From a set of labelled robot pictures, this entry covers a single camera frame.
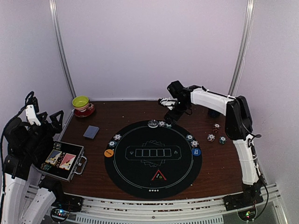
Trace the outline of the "clear round dealer button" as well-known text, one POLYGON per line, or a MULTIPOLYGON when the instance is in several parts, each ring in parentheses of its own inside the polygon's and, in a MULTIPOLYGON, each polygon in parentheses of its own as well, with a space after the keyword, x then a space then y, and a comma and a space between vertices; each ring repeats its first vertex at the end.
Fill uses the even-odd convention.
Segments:
POLYGON ((148 121, 148 127, 150 127, 150 128, 156 128, 156 127, 158 127, 158 125, 159 125, 159 122, 155 119, 148 121))

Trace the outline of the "blue round blind button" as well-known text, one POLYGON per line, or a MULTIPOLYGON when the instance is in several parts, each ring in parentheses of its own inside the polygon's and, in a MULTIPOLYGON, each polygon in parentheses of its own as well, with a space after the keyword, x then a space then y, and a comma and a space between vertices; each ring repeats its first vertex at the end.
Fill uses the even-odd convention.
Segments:
POLYGON ((192 155, 193 156, 201 156, 201 150, 199 148, 193 148, 192 155))

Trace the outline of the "blue white poker chip stack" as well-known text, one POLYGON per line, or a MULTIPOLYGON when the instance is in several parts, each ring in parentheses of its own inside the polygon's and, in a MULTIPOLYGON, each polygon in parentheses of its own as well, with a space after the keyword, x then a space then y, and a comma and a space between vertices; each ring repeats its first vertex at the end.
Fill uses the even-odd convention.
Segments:
POLYGON ((215 140, 215 135, 214 135, 214 134, 209 134, 209 135, 207 136, 207 140, 208 140, 209 142, 213 142, 213 141, 215 140))

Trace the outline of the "red black triangle marker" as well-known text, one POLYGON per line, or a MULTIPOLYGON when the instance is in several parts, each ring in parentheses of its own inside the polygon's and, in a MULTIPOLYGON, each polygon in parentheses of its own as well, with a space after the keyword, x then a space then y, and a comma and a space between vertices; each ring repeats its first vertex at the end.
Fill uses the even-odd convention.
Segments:
POLYGON ((163 175, 163 173, 158 169, 157 172, 151 179, 152 181, 166 181, 167 178, 163 175))

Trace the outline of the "green poker chip stack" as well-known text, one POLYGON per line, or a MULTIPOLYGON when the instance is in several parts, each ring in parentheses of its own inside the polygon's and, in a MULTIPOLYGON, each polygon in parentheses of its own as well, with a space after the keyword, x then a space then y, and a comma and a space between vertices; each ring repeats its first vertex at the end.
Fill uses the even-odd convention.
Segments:
POLYGON ((225 144, 226 142, 227 142, 226 137, 221 136, 221 137, 219 138, 219 143, 220 143, 220 144, 225 144))

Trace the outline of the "orange round blind button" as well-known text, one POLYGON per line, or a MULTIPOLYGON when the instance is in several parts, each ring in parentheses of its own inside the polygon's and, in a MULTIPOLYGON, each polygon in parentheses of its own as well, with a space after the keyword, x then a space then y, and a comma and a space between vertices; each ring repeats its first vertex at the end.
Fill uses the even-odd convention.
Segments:
POLYGON ((105 151, 104 151, 104 156, 106 157, 106 158, 110 158, 110 157, 112 157, 114 155, 114 150, 113 149, 106 149, 105 151))

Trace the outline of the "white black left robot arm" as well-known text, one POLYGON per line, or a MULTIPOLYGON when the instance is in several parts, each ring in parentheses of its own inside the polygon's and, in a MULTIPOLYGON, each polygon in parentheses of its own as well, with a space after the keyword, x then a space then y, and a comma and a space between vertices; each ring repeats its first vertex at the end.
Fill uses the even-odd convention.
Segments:
POLYGON ((63 117, 63 111, 48 116, 26 105, 4 126, 0 139, 7 140, 8 150, 7 156, 0 157, 2 224, 39 224, 52 204, 64 206, 66 211, 81 210, 83 198, 65 194, 61 182, 77 172, 80 160, 85 158, 83 146, 62 143, 59 156, 75 155, 70 169, 60 169, 59 159, 50 167, 57 174, 44 170, 56 144, 53 137, 63 129, 63 117))

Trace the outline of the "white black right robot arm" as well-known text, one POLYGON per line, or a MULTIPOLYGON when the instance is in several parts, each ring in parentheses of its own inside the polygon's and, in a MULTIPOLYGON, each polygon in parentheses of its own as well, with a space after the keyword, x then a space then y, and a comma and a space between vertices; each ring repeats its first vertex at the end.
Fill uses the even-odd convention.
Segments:
POLYGON ((253 134, 252 117, 246 98, 222 95, 203 86, 184 87, 179 81, 170 83, 167 89, 172 98, 159 99, 158 103, 168 108, 164 116, 168 124, 175 124, 192 105, 201 105, 225 116, 225 133, 237 150, 243 182, 243 192, 240 196, 230 198, 244 206, 256 202, 263 185, 254 147, 254 139, 260 135, 253 134))

